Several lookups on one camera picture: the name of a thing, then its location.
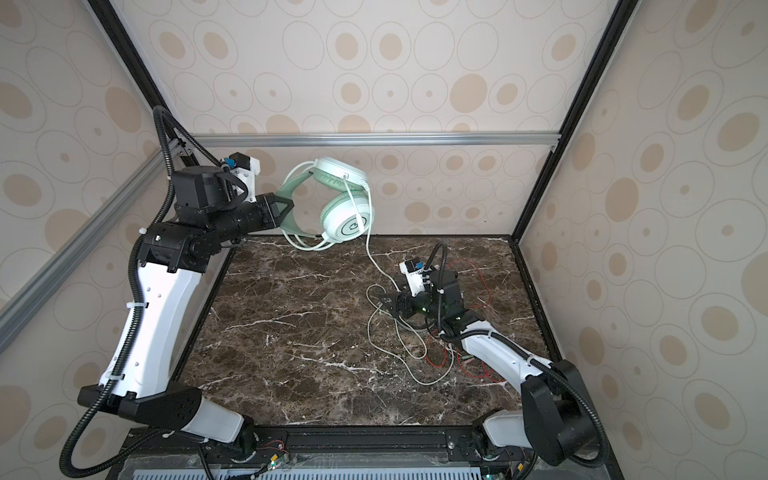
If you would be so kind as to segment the mint green headphones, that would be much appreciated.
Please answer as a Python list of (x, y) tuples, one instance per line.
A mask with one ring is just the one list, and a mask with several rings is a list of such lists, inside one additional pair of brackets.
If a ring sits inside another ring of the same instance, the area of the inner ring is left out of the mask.
[(321, 210), (319, 222), (323, 232), (320, 242), (315, 245), (310, 246), (302, 240), (311, 234), (298, 226), (292, 212), (285, 216), (280, 229), (291, 246), (300, 251), (324, 251), (370, 234), (375, 209), (367, 174), (363, 170), (331, 157), (303, 162), (285, 177), (276, 196), (292, 200), (298, 187), (310, 179), (336, 191), (337, 195)]

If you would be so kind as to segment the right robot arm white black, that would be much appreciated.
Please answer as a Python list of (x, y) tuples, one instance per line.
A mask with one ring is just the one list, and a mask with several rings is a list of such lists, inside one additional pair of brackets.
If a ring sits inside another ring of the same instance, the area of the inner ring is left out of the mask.
[(532, 353), (467, 308), (457, 272), (418, 260), (403, 262), (400, 269), (404, 285), (380, 297), (388, 313), (395, 320), (423, 315), (430, 334), (482, 361), (520, 395), (521, 410), (482, 418), (480, 438), (486, 445), (531, 449), (551, 466), (566, 460), (585, 468), (606, 463), (607, 432), (573, 363)]

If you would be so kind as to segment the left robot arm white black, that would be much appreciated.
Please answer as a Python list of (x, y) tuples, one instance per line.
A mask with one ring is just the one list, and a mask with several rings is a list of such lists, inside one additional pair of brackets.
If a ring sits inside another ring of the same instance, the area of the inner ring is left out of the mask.
[[(105, 471), (150, 440), (177, 432), (218, 443), (238, 462), (256, 452), (252, 418), (172, 380), (172, 357), (188, 303), (210, 259), (226, 243), (280, 227), (294, 203), (281, 194), (256, 194), (250, 184), (255, 159), (240, 153), (223, 160), (210, 155), (161, 105), (154, 106), (153, 120), (166, 165), (166, 197), (129, 255), (132, 299), (115, 354), (99, 382), (78, 395), (86, 411), (59, 458), (60, 471), (69, 478)], [(104, 462), (78, 467), (76, 446), (99, 412), (146, 425), (149, 431)]]

